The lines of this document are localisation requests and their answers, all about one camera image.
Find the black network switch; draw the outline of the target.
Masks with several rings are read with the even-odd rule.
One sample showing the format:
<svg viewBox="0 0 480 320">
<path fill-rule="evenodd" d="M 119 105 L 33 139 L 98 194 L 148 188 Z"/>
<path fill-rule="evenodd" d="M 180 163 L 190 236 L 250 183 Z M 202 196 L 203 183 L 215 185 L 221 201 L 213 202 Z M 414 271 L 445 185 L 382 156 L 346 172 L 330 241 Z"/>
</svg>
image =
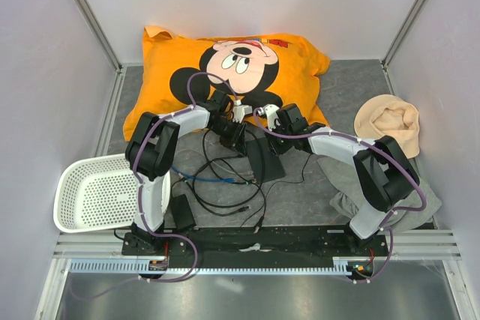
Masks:
<svg viewBox="0 0 480 320">
<path fill-rule="evenodd" d="M 266 138 L 246 142 L 247 158 L 257 181 L 276 181 L 286 176 L 279 156 L 271 152 Z"/>
</svg>

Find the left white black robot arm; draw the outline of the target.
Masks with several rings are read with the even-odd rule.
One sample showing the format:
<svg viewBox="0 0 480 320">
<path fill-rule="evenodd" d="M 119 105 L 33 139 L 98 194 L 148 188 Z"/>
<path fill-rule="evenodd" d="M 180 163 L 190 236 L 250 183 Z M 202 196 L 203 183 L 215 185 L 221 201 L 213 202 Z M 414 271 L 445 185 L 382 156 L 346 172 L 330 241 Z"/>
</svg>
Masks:
<svg viewBox="0 0 480 320">
<path fill-rule="evenodd" d="M 179 138 L 208 129 L 219 135 L 223 147 L 245 156 L 246 124 L 239 117 L 249 111 L 251 107 L 242 105 L 240 100 L 215 91 L 208 100 L 176 112 L 141 115 L 125 157 L 136 178 L 138 192 L 131 233 L 147 254 L 156 255 L 164 248 L 165 238 L 158 232 L 164 225 L 161 206 L 170 197 L 167 180 Z"/>
</svg>

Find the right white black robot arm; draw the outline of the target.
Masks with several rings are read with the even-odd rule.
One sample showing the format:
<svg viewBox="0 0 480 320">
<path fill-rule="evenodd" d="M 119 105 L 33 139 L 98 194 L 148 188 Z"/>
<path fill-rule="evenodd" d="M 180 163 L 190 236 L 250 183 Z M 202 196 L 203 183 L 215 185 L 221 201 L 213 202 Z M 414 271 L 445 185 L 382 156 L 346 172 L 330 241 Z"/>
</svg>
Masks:
<svg viewBox="0 0 480 320">
<path fill-rule="evenodd" d="M 282 108 L 269 104 L 256 110 L 254 116 L 267 120 L 264 131 L 277 154 L 295 148 L 330 157 L 356 170 L 366 203 L 359 206 L 349 222 L 352 231 L 343 237 L 348 253 L 357 256 L 367 250 L 370 237 L 385 227 L 393 211 L 426 208 L 419 177 L 394 138 L 363 140 L 324 124 L 309 124 L 295 104 Z"/>
</svg>

